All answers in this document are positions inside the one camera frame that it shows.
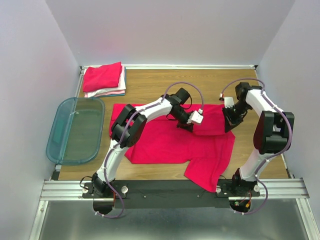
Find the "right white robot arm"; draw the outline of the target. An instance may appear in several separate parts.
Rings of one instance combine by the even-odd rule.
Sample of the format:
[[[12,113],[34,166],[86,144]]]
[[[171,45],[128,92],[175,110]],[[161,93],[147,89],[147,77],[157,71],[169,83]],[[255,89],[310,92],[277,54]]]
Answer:
[[[245,164],[236,170],[230,183],[230,191],[241,196],[247,191],[255,191],[259,176],[269,162],[291,147],[295,116],[279,108],[267,96],[263,82],[251,85],[248,78],[241,78],[237,83],[237,102],[223,92],[219,95],[224,103],[224,131],[228,133],[239,126],[249,110],[259,117],[253,134],[253,151]]]

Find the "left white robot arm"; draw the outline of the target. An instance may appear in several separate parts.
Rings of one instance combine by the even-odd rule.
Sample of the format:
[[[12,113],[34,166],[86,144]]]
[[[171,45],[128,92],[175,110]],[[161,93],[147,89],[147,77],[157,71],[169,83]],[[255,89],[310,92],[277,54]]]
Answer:
[[[146,124],[158,117],[171,115],[177,121],[177,127],[193,131],[192,112],[187,112],[183,104],[191,96],[187,90],[180,88],[174,94],[164,94],[156,101],[134,107],[124,106],[111,126],[109,150],[101,167],[92,175],[93,191],[101,198],[111,191],[110,182],[116,178],[116,172],[126,151],[141,138]]]

